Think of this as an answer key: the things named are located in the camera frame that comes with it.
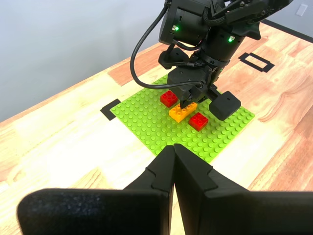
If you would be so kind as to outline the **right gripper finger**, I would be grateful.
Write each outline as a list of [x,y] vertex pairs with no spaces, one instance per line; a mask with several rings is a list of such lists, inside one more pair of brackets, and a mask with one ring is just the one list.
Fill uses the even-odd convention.
[[179,63],[188,62],[188,60],[188,55],[177,47],[172,50],[163,51],[158,58],[158,63],[166,70],[169,70],[173,66],[177,66]]
[[208,97],[211,100],[209,111],[221,121],[226,120],[241,107],[240,100],[230,91],[220,93],[215,85],[208,90]]

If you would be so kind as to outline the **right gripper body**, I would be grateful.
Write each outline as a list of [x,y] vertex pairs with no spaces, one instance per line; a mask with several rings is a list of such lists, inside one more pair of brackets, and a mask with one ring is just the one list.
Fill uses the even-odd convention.
[[220,74],[220,67],[208,65],[200,67],[176,67],[168,73],[167,84],[178,84],[183,82],[202,82],[209,86],[214,83]]

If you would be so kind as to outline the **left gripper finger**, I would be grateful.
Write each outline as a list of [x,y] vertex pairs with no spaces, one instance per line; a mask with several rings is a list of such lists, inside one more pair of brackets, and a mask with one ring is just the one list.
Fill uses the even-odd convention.
[[47,188],[17,208],[25,235],[168,235],[175,150],[165,147],[124,189]]
[[312,234],[311,192],[250,191],[181,144],[174,149],[175,187],[186,234]]

